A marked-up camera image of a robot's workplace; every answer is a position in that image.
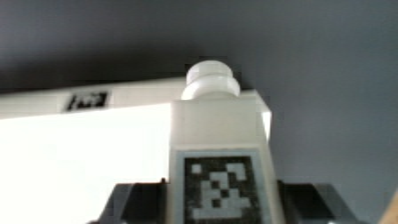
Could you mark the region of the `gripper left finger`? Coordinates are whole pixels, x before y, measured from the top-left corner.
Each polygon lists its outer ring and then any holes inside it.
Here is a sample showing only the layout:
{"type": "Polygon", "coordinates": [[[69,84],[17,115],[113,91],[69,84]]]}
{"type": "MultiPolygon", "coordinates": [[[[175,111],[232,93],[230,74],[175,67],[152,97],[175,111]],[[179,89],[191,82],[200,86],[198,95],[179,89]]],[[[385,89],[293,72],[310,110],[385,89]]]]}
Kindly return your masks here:
{"type": "Polygon", "coordinates": [[[165,224],[165,179],[117,183],[97,218],[87,224],[165,224]]]}

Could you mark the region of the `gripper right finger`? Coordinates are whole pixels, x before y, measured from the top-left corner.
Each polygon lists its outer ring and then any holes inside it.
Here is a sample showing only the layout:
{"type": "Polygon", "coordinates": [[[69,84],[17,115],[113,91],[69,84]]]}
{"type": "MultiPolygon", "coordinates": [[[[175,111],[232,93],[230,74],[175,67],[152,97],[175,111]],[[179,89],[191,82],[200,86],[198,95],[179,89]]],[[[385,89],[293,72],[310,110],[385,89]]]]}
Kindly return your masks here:
{"type": "Polygon", "coordinates": [[[277,181],[286,224],[362,224],[328,183],[277,181]]]}

